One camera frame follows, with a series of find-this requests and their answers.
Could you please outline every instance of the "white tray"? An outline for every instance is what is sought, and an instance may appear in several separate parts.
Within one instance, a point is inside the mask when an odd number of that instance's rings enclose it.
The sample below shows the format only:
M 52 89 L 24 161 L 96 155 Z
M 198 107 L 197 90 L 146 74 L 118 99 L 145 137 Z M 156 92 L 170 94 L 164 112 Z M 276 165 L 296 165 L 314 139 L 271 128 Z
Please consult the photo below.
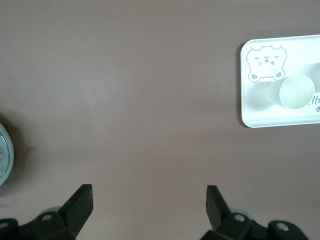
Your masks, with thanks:
M 320 35 L 250 40 L 240 58 L 241 116 L 248 127 L 320 123 Z M 270 82 L 300 74 L 311 78 L 315 86 L 308 105 L 289 109 L 266 100 Z

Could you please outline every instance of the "bear illustration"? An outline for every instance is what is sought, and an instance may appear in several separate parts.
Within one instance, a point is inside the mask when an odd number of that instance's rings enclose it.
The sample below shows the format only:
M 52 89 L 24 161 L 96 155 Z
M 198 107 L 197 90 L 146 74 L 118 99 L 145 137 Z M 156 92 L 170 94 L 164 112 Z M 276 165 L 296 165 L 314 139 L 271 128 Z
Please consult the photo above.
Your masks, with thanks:
M 246 61 L 249 63 L 249 80 L 253 83 L 261 78 L 274 78 L 274 80 L 283 79 L 285 71 L 283 70 L 287 52 L 282 46 L 261 46 L 259 49 L 251 48 L 246 55 Z

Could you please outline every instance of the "plastic cup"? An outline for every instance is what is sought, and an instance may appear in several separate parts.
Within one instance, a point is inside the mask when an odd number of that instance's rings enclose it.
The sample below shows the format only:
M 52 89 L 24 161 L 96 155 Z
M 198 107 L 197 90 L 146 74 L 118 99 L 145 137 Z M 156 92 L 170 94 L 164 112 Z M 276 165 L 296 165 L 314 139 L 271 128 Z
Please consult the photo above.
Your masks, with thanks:
M 306 106 L 315 94 L 315 84 L 306 75 L 294 75 L 271 82 L 265 89 L 265 98 L 272 104 L 289 109 Z

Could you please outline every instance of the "cartoon bear face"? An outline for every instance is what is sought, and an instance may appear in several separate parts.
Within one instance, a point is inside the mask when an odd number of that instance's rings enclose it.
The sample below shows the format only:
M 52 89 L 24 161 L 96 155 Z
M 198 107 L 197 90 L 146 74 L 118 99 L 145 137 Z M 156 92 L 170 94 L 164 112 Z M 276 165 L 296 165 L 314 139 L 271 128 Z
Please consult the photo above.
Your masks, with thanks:
M 283 79 L 285 72 L 283 70 L 287 52 L 281 46 L 262 46 L 260 49 L 251 49 L 246 61 L 249 63 L 249 80 L 256 83 L 260 78 L 273 77 L 274 80 Z

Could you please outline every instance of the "clear cup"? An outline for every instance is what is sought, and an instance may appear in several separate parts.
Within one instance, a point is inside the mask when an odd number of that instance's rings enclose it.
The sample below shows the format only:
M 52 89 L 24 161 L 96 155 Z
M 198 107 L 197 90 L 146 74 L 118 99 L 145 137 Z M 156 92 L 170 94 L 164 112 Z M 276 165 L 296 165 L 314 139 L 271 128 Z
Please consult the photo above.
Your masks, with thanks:
M 273 81 L 265 89 L 265 98 L 270 103 L 289 109 L 303 108 L 314 94 L 314 82 L 302 74 Z

